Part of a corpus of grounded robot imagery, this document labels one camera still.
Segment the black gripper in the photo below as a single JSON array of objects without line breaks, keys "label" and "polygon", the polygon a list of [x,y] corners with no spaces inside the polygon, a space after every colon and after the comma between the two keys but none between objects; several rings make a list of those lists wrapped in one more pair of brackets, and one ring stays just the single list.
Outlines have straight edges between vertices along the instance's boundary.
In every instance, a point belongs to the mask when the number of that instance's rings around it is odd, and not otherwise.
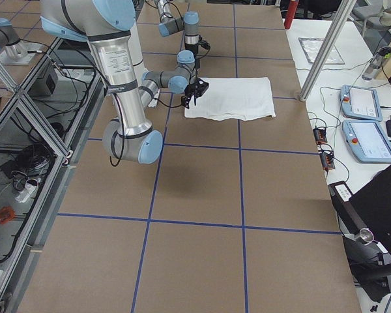
[{"label": "black gripper", "polygon": [[198,43],[196,43],[196,44],[185,43],[184,47],[185,47],[185,50],[189,50],[189,51],[192,52],[192,54],[194,56],[194,59],[196,60],[197,59],[197,55],[199,53],[199,44]]},{"label": "black gripper", "polygon": [[185,108],[190,108],[191,99],[194,100],[194,105],[197,105],[197,97],[194,96],[195,82],[188,85],[184,90],[184,95],[181,96],[181,106],[185,106]]}]

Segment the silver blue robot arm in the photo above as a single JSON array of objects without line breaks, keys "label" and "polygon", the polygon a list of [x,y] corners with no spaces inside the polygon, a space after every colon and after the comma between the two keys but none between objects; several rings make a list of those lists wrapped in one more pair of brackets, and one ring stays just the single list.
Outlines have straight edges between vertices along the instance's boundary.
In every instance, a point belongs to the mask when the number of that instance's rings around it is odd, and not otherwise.
[{"label": "silver blue robot arm", "polygon": [[142,54],[132,1],[41,1],[45,32],[63,39],[86,42],[92,63],[100,72],[117,107],[117,118],[107,125],[103,144],[110,157],[152,164],[163,147],[162,134],[154,130],[145,108],[157,92],[168,88],[180,94],[181,106],[201,97],[209,85],[198,78],[200,46],[210,48],[199,34],[197,12],[175,18],[169,1],[155,1],[163,37],[182,31],[185,49],[173,70],[142,73]]},{"label": "silver blue robot arm", "polygon": [[158,30],[161,36],[168,37],[183,31],[185,49],[191,51],[194,57],[197,57],[199,44],[201,43],[198,13],[188,11],[182,15],[178,7],[171,1],[155,0],[154,6],[160,18]]}]

